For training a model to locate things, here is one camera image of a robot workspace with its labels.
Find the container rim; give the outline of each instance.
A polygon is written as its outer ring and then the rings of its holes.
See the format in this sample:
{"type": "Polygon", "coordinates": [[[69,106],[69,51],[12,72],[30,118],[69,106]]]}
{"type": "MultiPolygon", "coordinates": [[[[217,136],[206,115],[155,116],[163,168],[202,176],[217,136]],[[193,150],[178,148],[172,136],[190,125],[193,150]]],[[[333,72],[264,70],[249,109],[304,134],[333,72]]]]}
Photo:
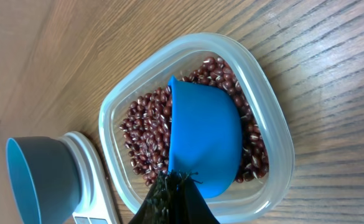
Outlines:
{"type": "Polygon", "coordinates": [[[269,154],[269,177],[260,195],[250,202],[241,199],[233,208],[214,213],[219,222],[254,220],[274,206],[287,194],[294,172],[295,152],[286,120],[276,95],[259,63],[237,41],[220,34],[199,33],[179,37],[151,55],[122,79],[106,96],[99,113],[99,134],[116,190],[126,206],[136,213],[140,203],[123,180],[120,164],[111,142],[111,114],[114,99],[142,73],[182,50],[206,50],[224,58],[236,74],[243,93],[261,130],[269,154]]]}

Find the blue cup rim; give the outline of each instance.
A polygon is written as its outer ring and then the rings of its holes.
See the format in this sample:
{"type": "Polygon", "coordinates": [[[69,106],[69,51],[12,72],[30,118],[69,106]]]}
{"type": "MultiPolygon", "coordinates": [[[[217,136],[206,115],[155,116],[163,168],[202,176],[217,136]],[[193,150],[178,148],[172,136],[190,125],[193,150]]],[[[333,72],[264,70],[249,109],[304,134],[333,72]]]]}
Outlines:
{"type": "Polygon", "coordinates": [[[11,183],[11,188],[12,188],[12,192],[13,192],[14,201],[16,202],[17,210],[19,211],[19,214],[20,214],[20,216],[21,216],[21,218],[23,220],[25,220],[24,216],[29,215],[29,214],[23,214],[21,212],[20,207],[19,207],[19,203],[20,203],[20,200],[22,200],[22,198],[17,199],[16,192],[14,191],[12,172],[11,172],[10,167],[9,167],[9,145],[10,144],[15,144],[17,146],[18,153],[21,155],[21,157],[23,159],[23,162],[24,162],[24,165],[27,168],[28,175],[29,175],[29,180],[30,180],[29,184],[32,186],[32,189],[34,190],[35,207],[37,208],[38,221],[39,221],[39,223],[41,223],[41,213],[40,213],[40,209],[39,209],[39,201],[38,201],[37,190],[35,188],[34,179],[32,178],[31,170],[30,170],[30,167],[28,166],[27,159],[24,156],[24,153],[21,150],[21,147],[20,147],[19,143],[14,138],[9,138],[7,140],[7,143],[6,143],[6,166],[7,166],[7,173],[9,174],[9,179],[10,179],[10,183],[11,183]]]}

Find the pile of beans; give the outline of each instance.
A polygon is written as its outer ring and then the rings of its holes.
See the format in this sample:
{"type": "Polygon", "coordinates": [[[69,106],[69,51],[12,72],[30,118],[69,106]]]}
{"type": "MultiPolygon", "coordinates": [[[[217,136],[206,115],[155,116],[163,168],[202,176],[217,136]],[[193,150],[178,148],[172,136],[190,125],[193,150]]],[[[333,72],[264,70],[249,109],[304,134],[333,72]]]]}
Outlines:
{"type": "MultiPolygon", "coordinates": [[[[243,131],[242,159],[235,181],[242,183],[264,177],[269,172],[269,161],[262,135],[241,85],[224,59],[207,57],[200,68],[184,76],[182,81],[214,86],[230,95],[241,116],[243,131]]],[[[130,150],[133,172],[142,174],[149,186],[158,173],[168,172],[172,122],[170,87],[159,87],[153,93],[139,96],[131,103],[126,117],[119,126],[124,131],[124,145],[130,150]]]]}

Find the scale button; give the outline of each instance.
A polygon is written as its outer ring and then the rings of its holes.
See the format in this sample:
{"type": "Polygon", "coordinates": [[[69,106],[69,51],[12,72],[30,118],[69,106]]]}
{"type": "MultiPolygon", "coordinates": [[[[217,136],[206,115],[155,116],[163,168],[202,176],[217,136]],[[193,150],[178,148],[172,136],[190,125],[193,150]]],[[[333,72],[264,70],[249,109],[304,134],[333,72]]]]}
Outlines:
{"type": "Polygon", "coordinates": [[[90,218],[90,222],[92,224],[107,224],[106,220],[98,219],[98,218],[90,218]]]}
{"type": "Polygon", "coordinates": [[[88,218],[85,217],[74,217],[77,224],[90,224],[88,218]]]}

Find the white base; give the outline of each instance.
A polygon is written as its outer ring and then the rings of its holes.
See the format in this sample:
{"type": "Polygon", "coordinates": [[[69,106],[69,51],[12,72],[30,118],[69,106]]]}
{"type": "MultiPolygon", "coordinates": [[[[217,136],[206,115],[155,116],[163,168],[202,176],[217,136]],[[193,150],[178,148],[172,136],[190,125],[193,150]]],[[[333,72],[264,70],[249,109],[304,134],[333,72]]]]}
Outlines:
{"type": "Polygon", "coordinates": [[[120,223],[100,158],[92,143],[76,131],[65,134],[59,140],[70,149],[80,176],[82,198],[72,214],[76,223],[120,223]]]}

